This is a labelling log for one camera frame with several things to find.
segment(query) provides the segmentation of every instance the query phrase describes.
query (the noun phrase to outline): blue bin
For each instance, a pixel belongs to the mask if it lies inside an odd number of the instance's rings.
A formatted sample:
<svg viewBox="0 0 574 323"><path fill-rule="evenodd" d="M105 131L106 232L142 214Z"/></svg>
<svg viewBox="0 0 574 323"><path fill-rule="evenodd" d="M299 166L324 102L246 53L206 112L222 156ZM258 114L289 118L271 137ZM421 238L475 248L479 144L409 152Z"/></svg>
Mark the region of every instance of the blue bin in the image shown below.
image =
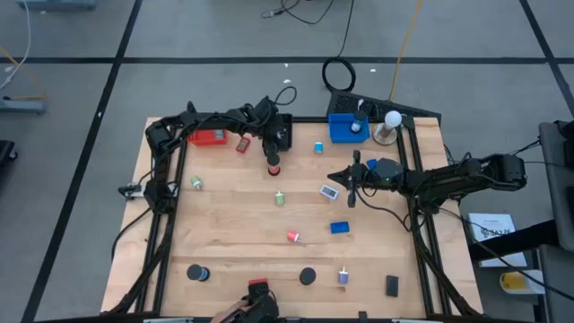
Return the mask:
<svg viewBox="0 0 574 323"><path fill-rule="evenodd" d="M370 138L369 119L362 121L361 131L354 134L351 131L354 115L352 113L331 113L329 115L329 135L331 141L339 143L362 143Z"/></svg>

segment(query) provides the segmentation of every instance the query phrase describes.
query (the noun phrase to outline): black puck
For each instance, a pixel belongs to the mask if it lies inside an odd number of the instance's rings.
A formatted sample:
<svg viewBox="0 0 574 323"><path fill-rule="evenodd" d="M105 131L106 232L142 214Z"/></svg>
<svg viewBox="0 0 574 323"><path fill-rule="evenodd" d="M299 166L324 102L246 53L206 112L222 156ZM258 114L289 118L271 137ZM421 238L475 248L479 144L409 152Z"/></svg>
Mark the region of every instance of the black puck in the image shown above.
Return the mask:
<svg viewBox="0 0 574 323"><path fill-rule="evenodd" d="M187 278L200 282L206 281L207 278L209 278L209 270L205 267L193 264L187 269Z"/></svg>
<svg viewBox="0 0 574 323"><path fill-rule="evenodd" d="M317 274L311 267L303 268L303 270L301 270L301 275L299 275L299 280L304 285L313 284L313 282L315 282L315 278L317 278Z"/></svg>

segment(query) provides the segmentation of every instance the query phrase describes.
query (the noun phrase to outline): black disc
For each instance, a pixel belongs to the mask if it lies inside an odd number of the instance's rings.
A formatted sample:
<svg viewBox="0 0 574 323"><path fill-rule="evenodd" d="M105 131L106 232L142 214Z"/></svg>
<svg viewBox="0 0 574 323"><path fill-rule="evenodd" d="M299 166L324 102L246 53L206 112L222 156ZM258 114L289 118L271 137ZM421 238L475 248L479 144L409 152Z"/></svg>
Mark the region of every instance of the black disc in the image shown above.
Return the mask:
<svg viewBox="0 0 574 323"><path fill-rule="evenodd" d="M304 285L313 284L313 282L315 282L315 278L317 278L317 274L311 267L303 268L303 270L301 270L301 275L299 275L299 280Z"/></svg>
<svg viewBox="0 0 574 323"><path fill-rule="evenodd" d="M187 278L191 280L198 280L203 272L204 270L201 266L193 264L187 269Z"/></svg>

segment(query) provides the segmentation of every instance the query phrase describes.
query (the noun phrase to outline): red box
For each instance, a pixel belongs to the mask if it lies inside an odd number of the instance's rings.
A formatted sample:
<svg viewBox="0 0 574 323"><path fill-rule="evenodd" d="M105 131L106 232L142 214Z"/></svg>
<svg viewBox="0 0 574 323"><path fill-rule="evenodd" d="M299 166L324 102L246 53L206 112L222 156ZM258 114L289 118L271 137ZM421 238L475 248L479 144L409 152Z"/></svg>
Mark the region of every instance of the red box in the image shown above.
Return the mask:
<svg viewBox="0 0 574 323"><path fill-rule="evenodd" d="M223 132L223 138L217 137L216 131ZM187 139L190 143L196 146L213 145L213 144L227 144L227 130L196 130Z"/></svg>

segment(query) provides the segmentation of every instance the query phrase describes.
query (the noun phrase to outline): plastic container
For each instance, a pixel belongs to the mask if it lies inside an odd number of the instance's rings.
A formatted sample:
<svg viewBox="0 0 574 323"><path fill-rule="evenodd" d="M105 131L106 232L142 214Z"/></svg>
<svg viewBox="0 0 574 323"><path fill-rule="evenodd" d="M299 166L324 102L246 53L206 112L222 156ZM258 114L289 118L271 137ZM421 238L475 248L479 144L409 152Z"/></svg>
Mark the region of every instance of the plastic container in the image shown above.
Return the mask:
<svg viewBox="0 0 574 323"><path fill-rule="evenodd" d="M217 137L216 131L223 132L223 138ZM213 144L227 144L227 130L196 130L187 139L190 143L196 146L213 145Z"/></svg>
<svg viewBox="0 0 574 323"><path fill-rule="evenodd" d="M542 272L537 269L525 270L537 281L544 283ZM510 272L500 275L500 287L509 294L544 294L544 287L531 281L530 278L519 272Z"/></svg>
<svg viewBox="0 0 574 323"><path fill-rule="evenodd" d="M354 134L351 131L354 115L352 113L331 113L329 115L329 135L331 142L362 143L370 138L369 119L365 118L361 123L361 130Z"/></svg>

